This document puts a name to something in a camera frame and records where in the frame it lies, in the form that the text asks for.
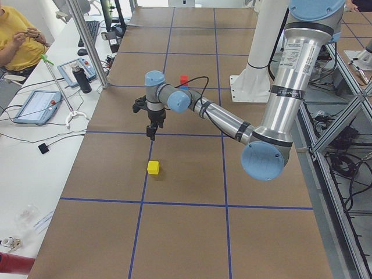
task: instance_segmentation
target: yellow cube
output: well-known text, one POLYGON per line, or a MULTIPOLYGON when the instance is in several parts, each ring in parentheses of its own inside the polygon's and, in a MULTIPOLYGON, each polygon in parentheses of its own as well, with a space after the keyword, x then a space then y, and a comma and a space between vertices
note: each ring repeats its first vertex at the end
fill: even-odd
POLYGON ((159 174, 160 163, 158 161, 149 161, 147 164, 147 172, 149 174, 159 174))

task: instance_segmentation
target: person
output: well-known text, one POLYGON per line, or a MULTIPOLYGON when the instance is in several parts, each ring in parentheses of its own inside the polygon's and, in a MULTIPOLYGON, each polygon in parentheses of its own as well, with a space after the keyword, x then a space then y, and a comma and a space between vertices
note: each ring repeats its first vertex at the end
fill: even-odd
POLYGON ((0 67, 29 77, 47 51, 46 39, 18 10, 0 0, 0 67))
POLYGON ((353 12, 372 12, 372 0, 346 0, 345 5, 353 12))

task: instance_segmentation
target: black bottle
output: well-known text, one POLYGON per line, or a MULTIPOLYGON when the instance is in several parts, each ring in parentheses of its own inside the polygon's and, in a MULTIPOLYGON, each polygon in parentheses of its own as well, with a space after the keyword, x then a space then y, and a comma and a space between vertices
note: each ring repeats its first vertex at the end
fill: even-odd
POLYGON ((89 83, 89 79, 87 78, 87 75, 85 74, 84 69, 79 67, 77 62, 73 63, 71 67, 72 67, 72 73, 74 74, 76 81, 79 84, 82 92, 83 93, 91 92, 92 88, 89 83))

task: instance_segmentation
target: white tripod stand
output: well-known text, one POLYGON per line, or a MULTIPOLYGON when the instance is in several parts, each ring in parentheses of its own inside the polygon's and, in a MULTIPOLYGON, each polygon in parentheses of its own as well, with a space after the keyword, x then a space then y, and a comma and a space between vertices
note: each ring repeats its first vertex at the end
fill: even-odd
POLYGON ((65 92, 63 92, 62 87, 59 85, 58 80, 57 80, 56 76, 53 73, 53 70, 52 70, 50 64, 52 64, 52 65, 54 65, 54 64, 47 59, 47 56, 45 54, 42 54, 41 55, 41 59, 45 62, 46 67, 48 68, 49 72, 51 73, 51 75, 52 75, 52 77, 53 77, 56 85, 58 86, 58 89, 59 89, 60 93, 62 94, 63 98, 65 99, 65 102, 66 102, 67 106, 69 107, 70 113, 67 116, 66 121, 65 121, 66 126, 67 126, 67 129, 70 128, 70 120, 72 118, 74 118, 75 116, 82 115, 87 120, 89 120, 89 118, 87 117, 87 115, 84 112, 78 112, 77 110, 74 110, 73 107, 71 106, 69 100, 67 99, 67 96, 66 96, 65 92))

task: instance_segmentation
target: hand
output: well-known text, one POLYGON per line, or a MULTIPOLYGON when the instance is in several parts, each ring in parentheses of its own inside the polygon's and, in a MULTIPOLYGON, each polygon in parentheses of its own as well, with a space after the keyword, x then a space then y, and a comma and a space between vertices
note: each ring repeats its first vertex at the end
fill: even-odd
POLYGON ((19 48, 26 41, 26 35, 24 32, 17 32, 13 36, 13 44, 16 48, 19 48))
POLYGON ((346 0, 346 7, 352 12, 358 12, 358 6, 355 5, 352 0, 346 0))
POLYGON ((28 27, 26 31, 26 36, 31 38, 36 38, 40 34, 40 31, 35 27, 28 27))

